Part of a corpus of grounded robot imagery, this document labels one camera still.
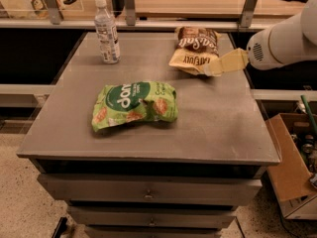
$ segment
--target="drawer handle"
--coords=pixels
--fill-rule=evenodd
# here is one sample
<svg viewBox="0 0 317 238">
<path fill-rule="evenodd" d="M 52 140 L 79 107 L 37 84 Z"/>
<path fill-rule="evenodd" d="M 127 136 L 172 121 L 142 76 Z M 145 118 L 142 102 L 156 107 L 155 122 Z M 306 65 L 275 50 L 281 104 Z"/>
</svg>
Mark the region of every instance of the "drawer handle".
<svg viewBox="0 0 317 238">
<path fill-rule="evenodd" d="M 145 194 L 144 198 L 145 198 L 146 200 L 151 200 L 151 199 L 154 198 L 154 196 L 152 195 L 152 192 L 151 192 L 150 189 L 147 190 L 147 194 Z"/>
<path fill-rule="evenodd" d="M 155 220 L 153 218 L 151 218 L 149 226 L 150 227 L 156 227 L 157 226 L 156 223 L 155 223 Z"/>
</svg>

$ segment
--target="speckled floor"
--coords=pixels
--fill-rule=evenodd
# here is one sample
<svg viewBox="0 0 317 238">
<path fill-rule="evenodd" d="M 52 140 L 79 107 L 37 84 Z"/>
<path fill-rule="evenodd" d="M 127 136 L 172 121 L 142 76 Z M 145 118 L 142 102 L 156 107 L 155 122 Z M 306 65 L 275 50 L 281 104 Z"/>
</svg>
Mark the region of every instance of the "speckled floor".
<svg viewBox="0 0 317 238">
<path fill-rule="evenodd" d="M 64 216 L 68 229 L 62 238 L 88 238 L 84 227 L 76 225 L 66 214 L 65 203 L 52 200 L 38 184 L 39 172 L 29 160 L 16 156 L 23 139 L 23 134 L 0 131 L 0 238 L 51 238 Z M 263 183 L 255 199 L 237 209 L 237 221 L 222 230 L 222 237 L 317 238 L 317 221 L 280 219 L 267 176 Z"/>
</svg>

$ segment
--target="vent grille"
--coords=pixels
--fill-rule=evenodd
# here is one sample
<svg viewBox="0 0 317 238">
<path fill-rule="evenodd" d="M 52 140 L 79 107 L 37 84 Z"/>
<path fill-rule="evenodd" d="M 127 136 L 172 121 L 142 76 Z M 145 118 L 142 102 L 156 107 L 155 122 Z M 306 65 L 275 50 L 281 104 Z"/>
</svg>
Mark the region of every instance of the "vent grille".
<svg viewBox="0 0 317 238">
<path fill-rule="evenodd" d="M 261 44 L 256 43 L 254 45 L 253 52 L 256 60 L 262 61 L 264 59 L 264 53 L 262 51 Z"/>
</svg>

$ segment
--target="cabinet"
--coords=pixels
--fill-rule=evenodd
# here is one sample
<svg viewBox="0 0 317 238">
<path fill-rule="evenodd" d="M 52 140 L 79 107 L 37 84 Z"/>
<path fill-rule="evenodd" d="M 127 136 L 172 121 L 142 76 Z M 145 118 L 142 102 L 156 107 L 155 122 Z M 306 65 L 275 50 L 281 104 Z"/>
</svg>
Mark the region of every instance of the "cabinet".
<svg viewBox="0 0 317 238">
<path fill-rule="evenodd" d="M 88 33 L 60 77 L 18 156 L 68 204 L 90 237 L 219 237 L 261 189 L 279 157 L 243 71 L 192 76 L 168 66 L 173 33 L 120 33 L 122 59 L 101 63 Z M 231 50 L 223 34 L 219 53 Z M 92 131 L 104 84 L 157 80 L 175 87 L 173 123 Z"/>
</svg>

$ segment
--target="water bottle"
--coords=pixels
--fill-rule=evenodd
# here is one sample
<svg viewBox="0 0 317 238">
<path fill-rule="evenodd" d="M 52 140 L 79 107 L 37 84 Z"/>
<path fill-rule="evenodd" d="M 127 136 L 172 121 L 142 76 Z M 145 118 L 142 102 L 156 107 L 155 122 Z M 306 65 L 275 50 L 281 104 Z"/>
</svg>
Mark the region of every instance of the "water bottle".
<svg viewBox="0 0 317 238">
<path fill-rule="evenodd" d="M 116 63 L 120 59 L 120 48 L 114 16 L 107 9 L 106 0 L 95 0 L 95 3 L 97 12 L 94 22 L 102 59 L 105 63 Z"/>
</svg>

